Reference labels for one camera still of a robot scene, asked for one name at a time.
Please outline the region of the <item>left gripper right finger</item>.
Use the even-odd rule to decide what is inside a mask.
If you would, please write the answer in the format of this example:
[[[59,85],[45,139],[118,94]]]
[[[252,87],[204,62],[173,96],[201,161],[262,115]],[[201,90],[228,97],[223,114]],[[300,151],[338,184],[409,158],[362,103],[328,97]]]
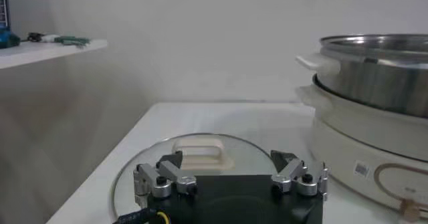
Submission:
[[[323,201],[328,196],[328,167],[315,161],[310,167],[295,154],[272,150],[270,158],[277,170],[271,176],[272,187],[280,194],[295,191],[304,197],[320,195]]]

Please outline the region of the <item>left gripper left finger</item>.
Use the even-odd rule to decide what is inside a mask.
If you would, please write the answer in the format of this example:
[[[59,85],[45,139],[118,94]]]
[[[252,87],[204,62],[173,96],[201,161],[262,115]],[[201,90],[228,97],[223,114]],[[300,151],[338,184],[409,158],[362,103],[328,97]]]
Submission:
[[[164,155],[151,166],[138,164],[133,170],[134,198],[136,204],[145,208],[148,196],[155,199],[168,199],[173,190],[179,195],[194,197],[197,194],[197,178],[181,169],[183,152],[178,150]]]

